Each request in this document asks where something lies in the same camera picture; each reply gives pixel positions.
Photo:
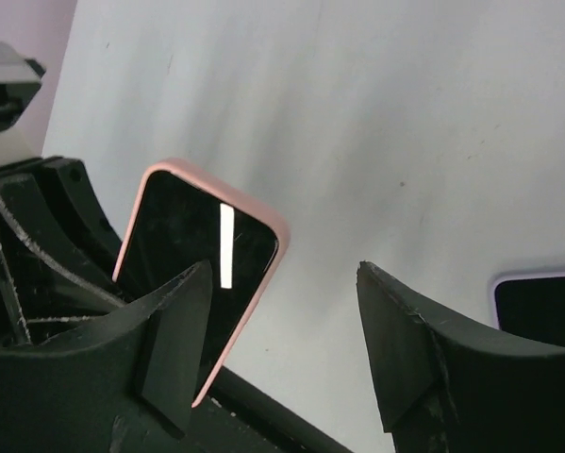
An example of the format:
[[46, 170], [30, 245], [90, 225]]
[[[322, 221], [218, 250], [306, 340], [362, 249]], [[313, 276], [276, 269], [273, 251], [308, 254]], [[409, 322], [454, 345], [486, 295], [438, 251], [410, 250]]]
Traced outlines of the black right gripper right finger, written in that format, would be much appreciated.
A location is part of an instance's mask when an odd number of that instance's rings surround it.
[[565, 452], [565, 346], [481, 324], [368, 261], [357, 299], [396, 451]]

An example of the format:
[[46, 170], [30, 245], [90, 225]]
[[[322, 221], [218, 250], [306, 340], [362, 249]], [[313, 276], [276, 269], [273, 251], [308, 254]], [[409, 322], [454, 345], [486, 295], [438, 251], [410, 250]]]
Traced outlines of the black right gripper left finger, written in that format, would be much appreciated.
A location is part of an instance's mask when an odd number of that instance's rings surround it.
[[195, 263], [43, 344], [0, 348], [0, 452], [186, 452], [211, 302]]

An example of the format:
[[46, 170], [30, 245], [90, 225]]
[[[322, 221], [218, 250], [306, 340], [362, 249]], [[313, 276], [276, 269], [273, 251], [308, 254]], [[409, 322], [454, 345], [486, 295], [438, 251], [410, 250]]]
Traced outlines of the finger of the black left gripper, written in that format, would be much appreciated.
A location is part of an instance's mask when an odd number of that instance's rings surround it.
[[41, 344], [131, 301], [66, 236], [31, 174], [0, 178], [0, 347]]
[[118, 297], [127, 297], [111, 278], [122, 241], [98, 201], [84, 162], [44, 159], [36, 179], [66, 236], [99, 269], [96, 284]]

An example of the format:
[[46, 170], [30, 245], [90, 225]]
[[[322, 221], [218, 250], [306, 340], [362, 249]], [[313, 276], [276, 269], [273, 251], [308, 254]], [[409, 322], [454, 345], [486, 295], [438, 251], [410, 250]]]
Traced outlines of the phone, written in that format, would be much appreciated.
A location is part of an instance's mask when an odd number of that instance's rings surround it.
[[141, 178], [112, 278], [148, 294], [196, 262], [212, 269], [212, 299], [192, 404], [198, 406], [281, 262], [283, 216], [183, 159]]
[[504, 332], [565, 347], [565, 270], [500, 275], [490, 285], [490, 303]]

